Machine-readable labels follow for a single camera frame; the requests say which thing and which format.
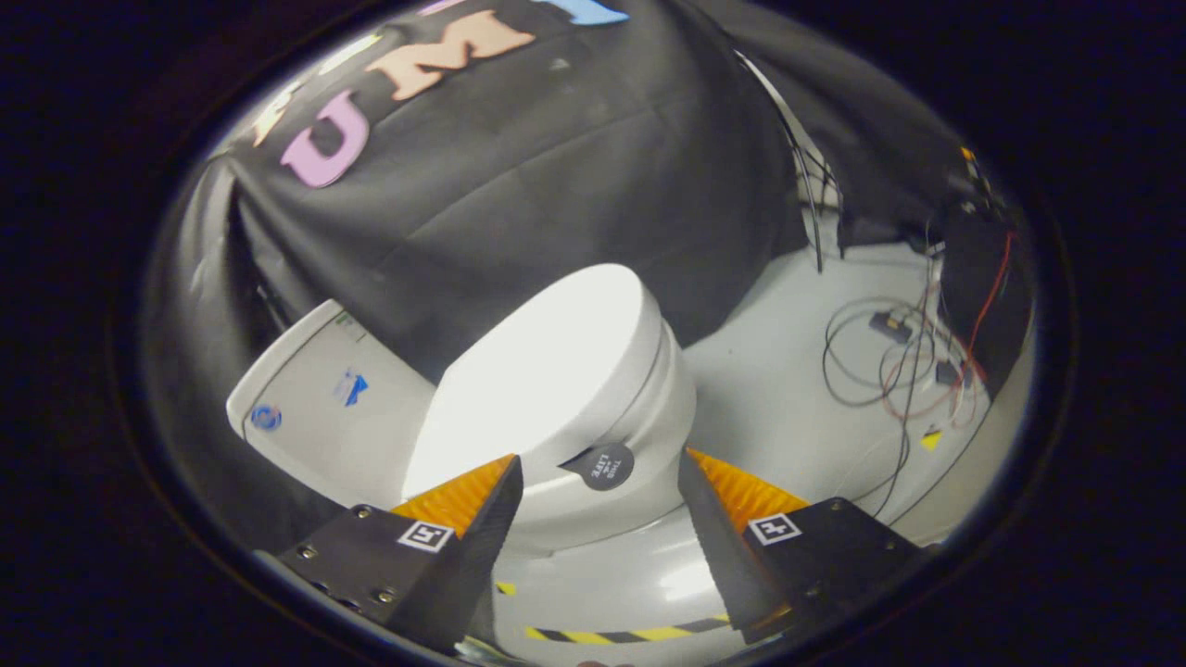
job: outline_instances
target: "blue logo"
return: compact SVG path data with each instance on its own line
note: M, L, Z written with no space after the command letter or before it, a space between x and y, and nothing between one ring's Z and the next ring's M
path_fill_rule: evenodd
M251 408L251 424L260 431L280 428L280 408L269 405L257 405Z
M333 395L342 401L342 405L350 407L358 402L358 394L365 392L366 386L366 380L362 375L347 368L345 376L333 388Z

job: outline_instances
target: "blue letter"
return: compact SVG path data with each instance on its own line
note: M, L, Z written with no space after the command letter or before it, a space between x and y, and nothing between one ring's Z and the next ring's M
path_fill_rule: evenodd
M573 15L574 25L605 25L624 21L629 14L614 12L607 7L598 5L593 0L531 0L533 2L547 2L555 5Z

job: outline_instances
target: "blue circular sticker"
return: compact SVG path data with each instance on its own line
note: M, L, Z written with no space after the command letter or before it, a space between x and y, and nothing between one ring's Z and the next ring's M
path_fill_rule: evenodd
M251 409L251 424L261 431L280 428L280 408L269 405L257 405Z

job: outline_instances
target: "red wire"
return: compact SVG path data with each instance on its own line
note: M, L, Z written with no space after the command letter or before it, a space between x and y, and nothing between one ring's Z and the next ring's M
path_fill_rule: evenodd
M1008 268L1009 266L1009 254L1013 250L1013 240L1015 237L1016 237L1015 231L1009 231L1005 235L1005 256L1001 258L1001 266L996 269L996 279L993 281L993 288L988 292L988 298L984 299L984 305L981 306L980 315L976 317L976 324L971 329L971 338L969 339L970 342L968 344L968 355L967 355L968 363L964 363L959 368L959 376L956 379L955 383L952 383L951 387L942 396L939 396L939 400L935 401L933 404L931 404L930 406L919 412L912 412L910 415L899 413L898 409L893 407L893 404L890 402L890 396L882 395L881 404L885 405L887 411L890 411L890 414L897 417L898 419L913 419L916 417L920 417L938 407L939 404L946 400L948 396L950 396L951 393L956 390L956 387L963 386L964 374L968 371L968 366L976 363L976 360L973 357L973 352L976 348L976 336L980 335L980 325L981 323L984 322L984 316L988 315L988 309L993 305L993 300L996 298L996 292L1001 287L1001 280L1005 278L1005 269ZM893 374L898 370L898 367L901 366L903 361L899 361L897 364L894 364L893 370L890 371L888 377L891 379L893 377ZM881 386L881 393L886 394L888 388L890 388L890 381L887 380L886 383ZM975 386L973 387L973 392L974 392L973 400L975 401L976 396Z

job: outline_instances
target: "orange letter m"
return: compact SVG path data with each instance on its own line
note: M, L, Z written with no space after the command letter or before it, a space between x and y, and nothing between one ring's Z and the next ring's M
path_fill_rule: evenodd
M490 58L518 49L535 39L499 23L493 9L460 18L447 26L439 44L408 44L388 52L366 66L380 70L395 84L395 100L408 100L441 80L441 72L426 72L421 65L458 70L474 58Z

